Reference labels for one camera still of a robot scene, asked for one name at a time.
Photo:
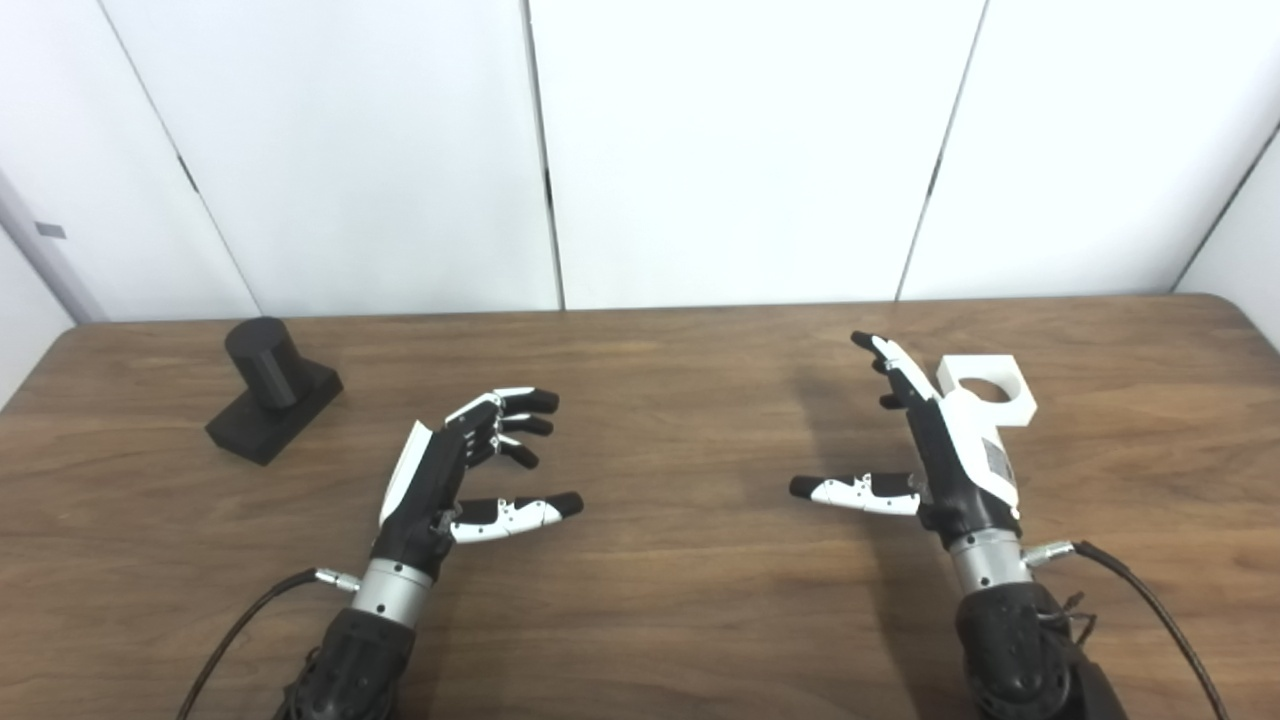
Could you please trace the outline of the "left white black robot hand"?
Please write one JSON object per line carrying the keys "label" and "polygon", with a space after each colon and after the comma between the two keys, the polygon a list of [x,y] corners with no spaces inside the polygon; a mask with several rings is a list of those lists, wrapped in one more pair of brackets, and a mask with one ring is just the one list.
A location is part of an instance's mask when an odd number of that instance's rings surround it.
{"label": "left white black robot hand", "polygon": [[554,525],[585,509],[581,495],[461,500],[467,473],[494,457],[534,469],[518,433],[549,436],[561,397],[536,387],[490,389],[436,429],[416,421],[387,486],[371,557],[438,580],[457,544],[502,541]]}

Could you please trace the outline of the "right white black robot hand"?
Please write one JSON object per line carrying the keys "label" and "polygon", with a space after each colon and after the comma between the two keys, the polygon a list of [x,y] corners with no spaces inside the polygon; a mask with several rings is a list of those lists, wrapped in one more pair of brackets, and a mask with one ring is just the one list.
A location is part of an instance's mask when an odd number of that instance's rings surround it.
{"label": "right white black robot hand", "polygon": [[983,530],[1021,534],[1016,477],[995,425],[964,388],[943,391],[895,341],[855,331],[851,341],[873,355],[890,392],[879,404],[905,414],[920,459],[918,471],[794,477],[796,498],[860,512],[918,518],[947,548]]}

